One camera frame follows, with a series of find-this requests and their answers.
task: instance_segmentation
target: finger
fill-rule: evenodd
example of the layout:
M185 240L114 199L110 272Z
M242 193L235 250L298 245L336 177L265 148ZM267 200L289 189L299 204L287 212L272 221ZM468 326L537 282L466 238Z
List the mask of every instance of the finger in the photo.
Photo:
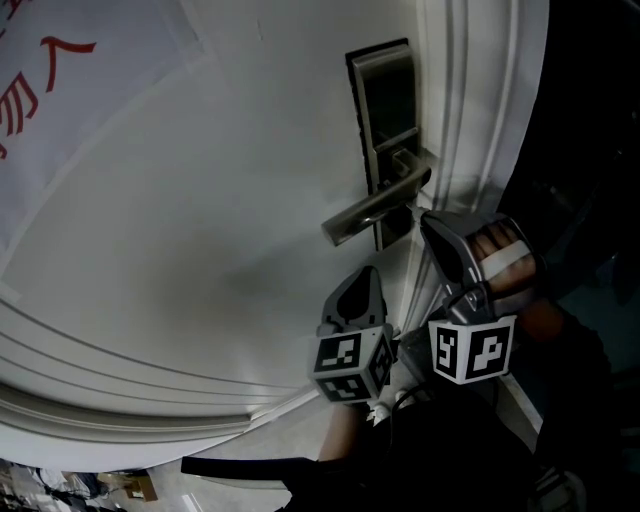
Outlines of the finger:
M522 273L527 279L536 275L536 259L533 254L522 258Z
M508 290L511 286L512 280L507 269L503 270L499 274L489 279L489 288L493 293L501 293Z
M513 242L507 238L507 235L500 229L497 224L491 224L488 226L489 232L491 236L496 241L498 245L498 249L504 249L505 247L511 245Z
M469 245L471 246L471 252L473 253L476 261L482 261L486 258L486 255L482 251L482 247L480 247L475 240L472 240Z
M520 240L518 238L518 235L516 235L516 232L513 229L511 229L505 222L500 223L500 228L502 228L502 230L504 231L505 235L507 235L507 238L511 241L511 243L514 243Z
M494 252L498 250L495 244L489 240L487 235L483 235L479 233L476 235L475 242L480 246L482 252L484 253L484 257L491 256Z

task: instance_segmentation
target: poster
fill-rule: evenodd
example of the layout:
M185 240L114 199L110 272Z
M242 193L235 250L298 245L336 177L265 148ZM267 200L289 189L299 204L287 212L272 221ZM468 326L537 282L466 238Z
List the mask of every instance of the poster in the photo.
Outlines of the poster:
M0 258L80 145L198 51L179 0L0 4Z

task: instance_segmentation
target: red chinese character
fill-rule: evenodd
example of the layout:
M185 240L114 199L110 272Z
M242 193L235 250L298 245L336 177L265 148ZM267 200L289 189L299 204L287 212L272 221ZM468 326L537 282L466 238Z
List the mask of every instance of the red chinese character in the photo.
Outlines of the red chinese character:
M61 48L67 52L91 53L93 52L93 48L96 46L96 43L67 43L53 36L44 37L42 41L40 41L40 46L44 46L45 44L49 45L49 83L47 84L47 92L51 92L53 90L53 86L56 82L56 48Z
M20 89L18 88L18 85L22 88L24 93L27 95L27 98L29 98L29 101L31 102L31 109L26 116L23 115L24 113L22 111L22 100L20 99ZM4 111L7 115L7 136L13 133L13 108L11 106L12 97L13 103L15 104L18 124L16 134L22 132L22 124L24 118L26 117L27 119L31 119L38 108L38 98L36 98L36 95L33 94L31 87L29 87L29 84L22 75L22 72L18 73L18 76L13 79L13 82L11 82L11 85L7 88L4 94L0 96L0 124L2 124L2 107L4 107ZM0 145L0 158L4 159L6 156L7 150Z
M21 3L22 3L22 0L4 0L4 2L2 2L3 7L5 5L7 5L7 4L9 4L11 6L11 12L9 13L9 16L7 17L8 20L13 18L13 15L16 13L16 11L18 10L18 7L20 7Z

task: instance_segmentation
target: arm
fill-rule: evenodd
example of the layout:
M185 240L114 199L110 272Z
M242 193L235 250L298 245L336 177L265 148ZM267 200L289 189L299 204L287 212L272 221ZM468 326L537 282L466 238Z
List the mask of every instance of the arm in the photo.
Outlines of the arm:
M480 261L515 242L504 225L488 227L470 241ZM505 293L535 278L536 266L526 256L489 281L492 292ZM518 326L533 340L529 362L544 376L549 407L538 436L541 464L576 473L590 500L604 500L619 468L619 433L613 410L610 365L598 335L578 320L540 299L518 315Z
M329 431L318 460L342 459L353 454L366 419L367 413L363 409L348 405L334 406Z

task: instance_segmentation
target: door handle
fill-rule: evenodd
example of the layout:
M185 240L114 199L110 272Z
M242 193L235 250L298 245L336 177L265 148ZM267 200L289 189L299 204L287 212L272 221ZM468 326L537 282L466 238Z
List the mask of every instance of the door handle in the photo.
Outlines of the door handle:
M347 55L370 195L322 224L338 246L375 224L378 250L409 232L412 201L431 176L421 158L418 98L407 40Z
M323 232L336 247L382 220L395 209L413 201L424 180L431 176L431 168L424 159L416 157L407 149L401 148L396 151L391 156L391 161L400 172L405 171L404 177L389 187L365 197L322 224Z

